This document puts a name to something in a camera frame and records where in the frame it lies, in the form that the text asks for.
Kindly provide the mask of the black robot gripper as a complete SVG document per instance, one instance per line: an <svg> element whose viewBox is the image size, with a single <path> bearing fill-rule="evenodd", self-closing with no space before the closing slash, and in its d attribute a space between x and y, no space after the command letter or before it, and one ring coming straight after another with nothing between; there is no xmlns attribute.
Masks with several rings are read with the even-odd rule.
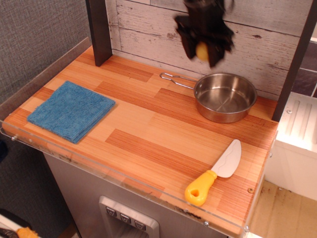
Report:
<svg viewBox="0 0 317 238"><path fill-rule="evenodd" d="M181 37L186 56L196 56L199 42L208 43L208 62L215 67L233 47L234 32L224 23L223 0L185 0L187 15L176 15L176 31Z"/></svg>

